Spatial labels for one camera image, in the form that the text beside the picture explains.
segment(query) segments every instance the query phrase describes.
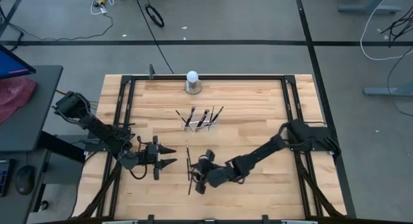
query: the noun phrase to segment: wooden tabletop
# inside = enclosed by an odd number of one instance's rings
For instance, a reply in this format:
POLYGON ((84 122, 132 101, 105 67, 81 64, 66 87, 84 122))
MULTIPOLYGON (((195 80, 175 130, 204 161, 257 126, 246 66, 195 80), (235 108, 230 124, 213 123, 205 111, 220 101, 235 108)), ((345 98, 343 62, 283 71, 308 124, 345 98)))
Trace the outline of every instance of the wooden tabletop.
MULTIPOLYGON (((322 121, 312 76, 295 76, 305 121, 322 121)), ((114 120, 120 79, 121 75, 105 77, 97 117, 107 124, 114 120)), ((177 150, 161 157, 178 160, 164 168, 159 181, 153 179, 152 166, 148 166, 148 175, 142 180, 134 179, 123 169, 115 218, 147 219, 149 214, 154 214, 156 219, 261 219, 263 214, 268 214, 270 219, 304 218, 294 155, 289 149, 259 162, 243 185, 225 183, 218 188, 207 185, 205 195, 198 194, 192 186, 188 196, 185 141, 188 141, 192 161, 210 149, 216 154, 215 163, 222 164, 260 147, 287 122, 279 81, 208 80, 202 83, 201 93, 190 95, 184 91, 183 81, 136 81, 130 117, 130 122, 135 123, 131 126, 132 133, 141 136, 143 141, 151 141, 153 135, 158 135, 162 145, 177 150), (185 115, 193 105, 197 114, 213 106, 215 112, 222 106, 225 108, 217 126, 210 131, 183 132, 175 109, 185 115)), ((132 142, 137 149, 136 138, 132 142)), ((74 215, 81 213, 100 189, 105 159, 106 153, 98 153, 85 165, 74 215)), ((312 159, 320 189, 345 213, 332 157, 326 152, 313 152, 312 159)), ((140 176, 143 167, 135 167, 133 172, 140 176)), ((312 214, 316 214, 308 186, 307 190, 312 214)))

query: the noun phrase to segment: keyboard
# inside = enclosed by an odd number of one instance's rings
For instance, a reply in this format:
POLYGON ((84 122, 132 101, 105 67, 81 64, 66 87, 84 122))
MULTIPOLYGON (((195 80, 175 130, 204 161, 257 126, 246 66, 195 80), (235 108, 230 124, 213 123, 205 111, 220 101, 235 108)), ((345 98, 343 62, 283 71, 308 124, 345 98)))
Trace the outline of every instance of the keyboard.
POLYGON ((0 159, 0 197, 6 196, 13 162, 13 159, 0 159))

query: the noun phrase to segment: gray desk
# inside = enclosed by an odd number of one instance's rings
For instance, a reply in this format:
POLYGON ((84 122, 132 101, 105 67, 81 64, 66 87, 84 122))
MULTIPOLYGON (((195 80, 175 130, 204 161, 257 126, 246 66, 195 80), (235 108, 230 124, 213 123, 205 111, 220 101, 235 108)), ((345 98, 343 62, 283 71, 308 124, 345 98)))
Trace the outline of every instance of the gray desk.
POLYGON ((37 145, 63 67, 34 68, 36 73, 27 76, 37 82, 29 102, 0 123, 0 151, 31 151, 37 145))
MULTIPOLYGON (((28 164, 35 167, 35 181, 42 181, 44 176, 43 169, 50 157, 50 152, 46 149, 37 149, 27 152, 28 164)), ((7 194, 0 198, 0 222, 25 224, 28 214, 34 211, 34 201, 37 197, 41 183, 35 183, 33 192, 27 196, 17 193, 15 189, 15 173, 17 170, 26 165, 26 152, 0 153, 1 159, 14 159, 15 165, 12 169, 12 175, 8 178, 9 184, 7 194)))
POLYGON ((49 161, 50 151, 75 159, 78 164, 81 162, 78 167, 85 158, 80 148, 42 132, 63 67, 34 68, 37 72, 28 77, 35 80, 37 86, 29 102, 0 124, 0 159, 15 160, 8 178, 7 194, 0 198, 1 223, 26 223, 29 212, 35 209, 35 202, 43 195, 45 165, 49 161), (26 164, 35 168, 35 188, 31 194, 22 196, 15 189, 14 179, 17 170, 26 164))

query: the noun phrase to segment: pink bag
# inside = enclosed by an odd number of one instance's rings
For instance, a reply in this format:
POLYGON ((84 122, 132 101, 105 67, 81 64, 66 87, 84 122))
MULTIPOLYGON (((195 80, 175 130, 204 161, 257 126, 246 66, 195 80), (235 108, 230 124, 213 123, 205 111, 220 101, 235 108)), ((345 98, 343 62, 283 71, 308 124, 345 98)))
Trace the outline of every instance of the pink bag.
POLYGON ((0 123, 28 102, 35 86, 35 81, 24 76, 0 79, 0 123))

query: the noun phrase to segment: light bulb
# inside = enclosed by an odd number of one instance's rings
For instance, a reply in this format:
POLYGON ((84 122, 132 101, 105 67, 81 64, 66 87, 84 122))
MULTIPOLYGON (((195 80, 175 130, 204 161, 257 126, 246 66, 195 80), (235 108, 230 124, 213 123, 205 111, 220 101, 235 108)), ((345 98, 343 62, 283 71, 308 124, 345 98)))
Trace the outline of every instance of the light bulb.
POLYGON ((188 80, 190 83, 195 83, 198 80, 198 73, 196 71, 190 71, 186 75, 186 80, 188 80))

